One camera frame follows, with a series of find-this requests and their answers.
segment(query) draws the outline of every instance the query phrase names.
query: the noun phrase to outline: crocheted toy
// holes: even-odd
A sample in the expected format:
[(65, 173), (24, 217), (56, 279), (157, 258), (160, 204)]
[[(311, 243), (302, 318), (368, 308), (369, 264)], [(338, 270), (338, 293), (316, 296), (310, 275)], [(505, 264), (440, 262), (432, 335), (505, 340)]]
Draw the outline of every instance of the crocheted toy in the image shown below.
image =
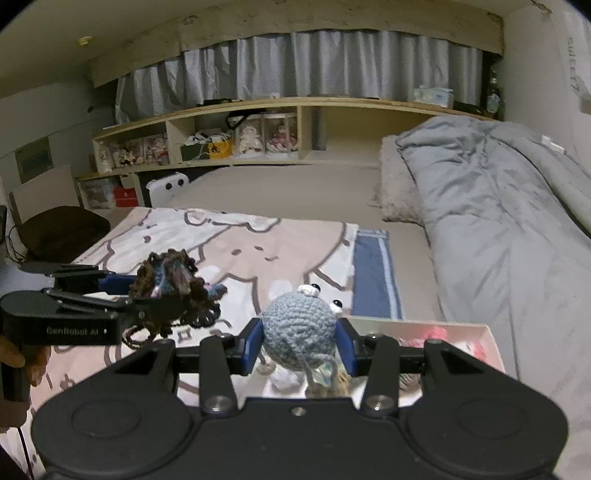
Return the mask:
[[(150, 253), (138, 269), (137, 278), (129, 288), (132, 298), (153, 298), (178, 295), (185, 312), (179, 319), (162, 322), (141, 322), (124, 332), (123, 342), (130, 348), (138, 349), (152, 342), (157, 335), (166, 338), (172, 334), (173, 327), (190, 325), (193, 328), (209, 327), (220, 318), (219, 301), (228, 289), (222, 284), (210, 285), (201, 277), (196, 277), (195, 260), (180, 252), (169, 249), (165, 254)], [(146, 329), (146, 340), (134, 340), (133, 335)]]
[[(307, 394), (321, 393), (322, 386), (315, 382), (313, 370), (324, 363), (330, 364), (330, 390), (339, 395), (337, 382), (338, 365), (335, 358), (336, 320), (342, 315), (342, 304), (332, 304), (318, 298), (318, 285), (302, 285), (298, 291), (277, 297), (260, 315), (265, 331), (263, 343), (265, 353), (281, 367), (292, 371), (303, 371), (308, 381)], [(273, 364), (264, 362), (258, 372), (265, 375), (275, 369)], [(291, 375), (280, 374), (275, 382), (297, 381)]]

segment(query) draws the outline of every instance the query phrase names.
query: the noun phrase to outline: ceiling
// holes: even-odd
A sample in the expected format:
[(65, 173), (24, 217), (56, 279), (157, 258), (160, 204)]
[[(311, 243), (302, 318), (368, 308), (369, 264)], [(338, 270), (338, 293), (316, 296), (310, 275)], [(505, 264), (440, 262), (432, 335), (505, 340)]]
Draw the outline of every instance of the ceiling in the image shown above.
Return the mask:
[[(0, 34), (0, 98), (82, 76), (88, 60), (104, 51), (167, 20), (226, 1), (36, 0)], [(529, 0), (454, 1), (501, 16), (530, 5)], [(76, 40), (86, 35), (93, 40), (79, 47)]]

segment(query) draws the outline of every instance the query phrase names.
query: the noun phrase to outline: gray comforter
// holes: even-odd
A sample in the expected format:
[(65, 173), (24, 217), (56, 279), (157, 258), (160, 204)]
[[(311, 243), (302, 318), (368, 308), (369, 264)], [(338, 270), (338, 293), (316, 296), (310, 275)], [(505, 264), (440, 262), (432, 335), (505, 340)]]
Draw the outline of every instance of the gray comforter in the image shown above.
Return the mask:
[(441, 116), (397, 144), (446, 319), (491, 327), (508, 373), (567, 414), (557, 472), (591, 478), (591, 177), (515, 124)]

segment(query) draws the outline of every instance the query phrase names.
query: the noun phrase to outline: ceiling light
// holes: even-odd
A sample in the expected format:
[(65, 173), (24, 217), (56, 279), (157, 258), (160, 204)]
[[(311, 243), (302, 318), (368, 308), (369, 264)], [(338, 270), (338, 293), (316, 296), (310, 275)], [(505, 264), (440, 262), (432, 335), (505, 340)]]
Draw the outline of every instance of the ceiling light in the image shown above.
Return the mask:
[(76, 40), (76, 43), (78, 43), (79, 47), (86, 47), (91, 40), (92, 37), (80, 37), (78, 40)]

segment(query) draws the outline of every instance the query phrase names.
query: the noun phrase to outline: mattress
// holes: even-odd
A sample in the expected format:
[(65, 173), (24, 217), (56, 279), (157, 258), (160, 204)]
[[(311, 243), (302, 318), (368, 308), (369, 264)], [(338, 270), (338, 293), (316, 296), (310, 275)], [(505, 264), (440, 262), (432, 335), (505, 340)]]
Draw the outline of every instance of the mattress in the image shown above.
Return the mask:
[(404, 317), (443, 321), (425, 230), (412, 223), (382, 221), (380, 209), (369, 205), (379, 181), (379, 167), (337, 162), (226, 167), (183, 188), (168, 206), (332, 220), (386, 231)]

